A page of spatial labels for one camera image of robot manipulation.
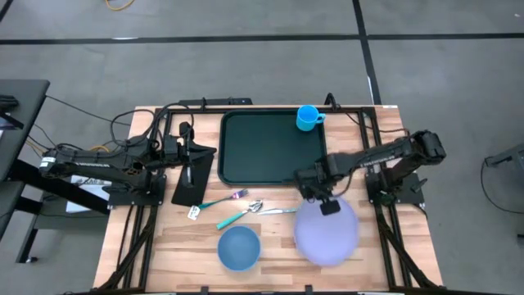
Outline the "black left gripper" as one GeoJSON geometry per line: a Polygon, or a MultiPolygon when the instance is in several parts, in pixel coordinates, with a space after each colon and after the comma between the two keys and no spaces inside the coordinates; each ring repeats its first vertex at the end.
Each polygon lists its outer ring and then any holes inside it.
{"type": "Polygon", "coordinates": [[[192,159],[200,159],[213,156],[217,152],[216,147],[207,147],[194,143],[193,127],[186,121],[179,125],[180,135],[172,135],[171,123],[165,124],[165,132],[162,140],[162,167],[174,168],[185,166],[186,186],[194,187],[192,159]]]}

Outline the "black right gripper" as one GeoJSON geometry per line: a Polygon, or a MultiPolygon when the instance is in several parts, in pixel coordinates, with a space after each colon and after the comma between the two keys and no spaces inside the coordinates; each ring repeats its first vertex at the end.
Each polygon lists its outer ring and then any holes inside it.
{"type": "Polygon", "coordinates": [[[321,200],[320,210],[324,216],[341,210],[337,198],[343,192],[333,193],[337,183],[343,179],[343,157],[323,157],[312,166],[294,171],[294,181],[305,200],[321,200]]]}

